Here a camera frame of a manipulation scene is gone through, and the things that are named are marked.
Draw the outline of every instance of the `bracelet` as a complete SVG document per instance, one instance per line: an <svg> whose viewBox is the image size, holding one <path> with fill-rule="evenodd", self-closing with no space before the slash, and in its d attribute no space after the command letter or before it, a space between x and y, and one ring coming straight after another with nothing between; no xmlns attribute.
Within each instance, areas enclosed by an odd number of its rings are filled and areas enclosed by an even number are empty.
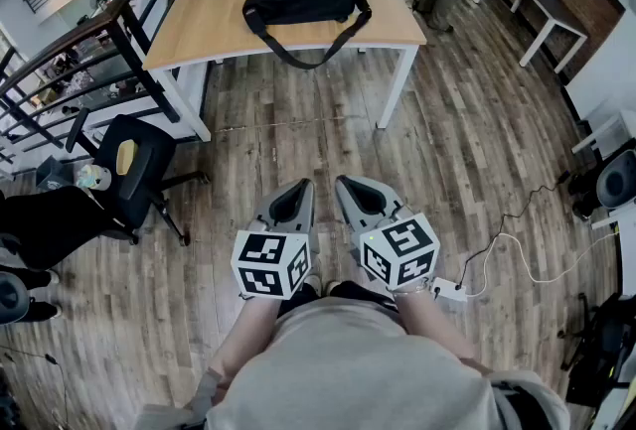
<svg viewBox="0 0 636 430"><path fill-rule="evenodd" d="M391 291L394 296L408 296L409 294L418 294L420 292L428 291L428 277L424 276L420 283L418 283L413 290L410 291Z"/></svg>

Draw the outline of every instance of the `bag handle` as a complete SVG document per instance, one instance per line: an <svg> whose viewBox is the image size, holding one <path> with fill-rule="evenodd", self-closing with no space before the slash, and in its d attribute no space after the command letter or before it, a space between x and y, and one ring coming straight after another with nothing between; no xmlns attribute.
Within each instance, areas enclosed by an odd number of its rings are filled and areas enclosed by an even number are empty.
<svg viewBox="0 0 636 430"><path fill-rule="evenodd" d="M243 10L243 16L247 25L251 29L251 31L257 34L261 40L263 40L267 46L274 51L274 53L279 56L283 61L287 64L292 65L293 67L297 67L302 70L314 70L321 65L327 63L333 56L336 54L342 46L345 45L349 39L354 37L356 33L358 33L371 19L371 8L369 7L369 3L367 0L356 0L356 6L361 10L356 22L354 22L351 26L349 26L345 31L343 31L338 38L331 45L327 54L322 59L320 63L305 63L300 60L294 58L291 54L289 54L283 46L278 43L274 37L272 37L269 33L267 33L267 26L258 15L258 11L255 7L248 8L247 10Z"/></svg>

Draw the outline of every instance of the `white cable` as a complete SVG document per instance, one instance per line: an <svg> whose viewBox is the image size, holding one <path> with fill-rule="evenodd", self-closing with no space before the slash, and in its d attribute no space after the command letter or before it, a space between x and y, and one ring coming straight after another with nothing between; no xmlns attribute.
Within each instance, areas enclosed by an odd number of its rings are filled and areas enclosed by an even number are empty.
<svg viewBox="0 0 636 430"><path fill-rule="evenodd" d="M528 262L526 262L526 257L524 257L524 249L522 248L521 243L519 242L519 240L516 239L513 235L507 234L506 232L500 232L499 234L497 234L495 239L493 239L493 242L490 245L490 248L488 249L488 253L486 253L486 258L484 259L484 288L482 290L480 290L477 294L466 294L466 297L467 298L476 298L478 296L481 296L484 292L486 292L486 289L488 288L488 273L486 271L486 267L488 265L488 257L490 257L490 252L495 247L495 243L497 242L497 239L499 239L499 237L502 236L502 235L504 235L506 237L510 237L511 239L514 239L515 241L517 241L517 244L519 245L519 251L521 252L521 258L524 261L524 265L526 266L526 271L528 271L528 276L530 276L530 279L533 282L535 282L535 283L553 283L553 282L556 282L557 280L560 280L563 276L565 276L572 269L574 269L578 265L578 263L580 262L580 259L582 259L585 256L585 254L594 247L594 245L596 243L598 243L599 241L602 241L604 239L607 239L608 237L616 235L616 234L618 234L618 232L612 232L611 234L607 234L607 235L604 235L603 237L599 237L598 239L596 239L592 244L590 244L587 247L587 249L583 253L581 253L578 256L578 258L574 261L574 263L571 265L571 267L569 267L566 271L564 271L562 274L560 274L557 278L553 278L552 280L537 280L537 279L535 279L535 277L530 272L530 266L528 265Z"/></svg>

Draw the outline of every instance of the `black cable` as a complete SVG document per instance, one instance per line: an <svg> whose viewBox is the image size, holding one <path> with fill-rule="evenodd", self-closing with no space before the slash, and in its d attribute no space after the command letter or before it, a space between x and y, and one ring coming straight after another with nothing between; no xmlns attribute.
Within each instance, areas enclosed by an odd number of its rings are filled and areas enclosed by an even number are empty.
<svg viewBox="0 0 636 430"><path fill-rule="evenodd" d="M561 174L558 179L556 180L555 185L552 188L547 187L546 185L541 185L540 187L538 187L535 190L532 190L530 192L530 194L528 195L528 200L526 201L526 205L524 206L524 208L521 210L521 212L518 215L511 215L509 213L503 213L501 215L501 222L499 223L499 230L497 231L497 233L495 235L493 235L490 238L490 241L488 241L488 244L486 245L485 248L479 250L478 252L473 253L470 257L468 257L465 262L464 262L464 270L461 274L461 278L459 279L459 282L457 283L457 286L455 287L457 290L459 290L461 288L461 286L464 283L464 278L466 277L466 270L468 269L468 263L473 260L477 255L480 255L481 253L484 253L485 251L488 250L488 248L490 248L490 245L493 244L493 241L495 239L497 239L497 236L499 234L501 234L502 230L504 229L504 220L506 219L506 216L509 218L521 218L524 213L526 212L526 210L528 209L528 206L530 205L530 202L533 199L533 195L534 194L538 194L541 190L546 189L549 192L553 192L554 190L557 189L557 187L559 185L561 185L562 183L565 183L565 181L567 181L567 178L569 178L569 171L565 171L563 174Z"/></svg>
<svg viewBox="0 0 636 430"><path fill-rule="evenodd" d="M64 371L62 370L62 366L58 363L58 361L51 355L34 355L33 353L25 353L24 351L19 351L17 349L13 349L7 346L0 346L0 349L5 349L7 351L11 351L12 353L18 353L21 355L25 355L25 356L30 356L32 358L41 358L41 359L45 359L46 361L48 361L50 364L54 364L55 366L57 366L60 369L60 377L62 378L62 387L64 389L64 419L65 419L65 429L69 428L69 406L67 404L67 383L64 380ZM5 354L5 356L7 356L11 362L14 362L13 359Z"/></svg>

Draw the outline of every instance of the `power strip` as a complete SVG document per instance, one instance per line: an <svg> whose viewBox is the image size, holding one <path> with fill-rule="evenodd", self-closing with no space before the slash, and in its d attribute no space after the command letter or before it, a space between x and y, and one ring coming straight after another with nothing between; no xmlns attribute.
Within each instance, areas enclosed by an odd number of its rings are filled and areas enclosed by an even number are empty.
<svg viewBox="0 0 636 430"><path fill-rule="evenodd" d="M430 292L435 297L442 296L444 298L459 301L460 303L466 303L468 301L465 285L462 285L458 289L456 282L451 282L450 280L445 280L444 278L435 278L433 280L433 285L430 288Z"/></svg>

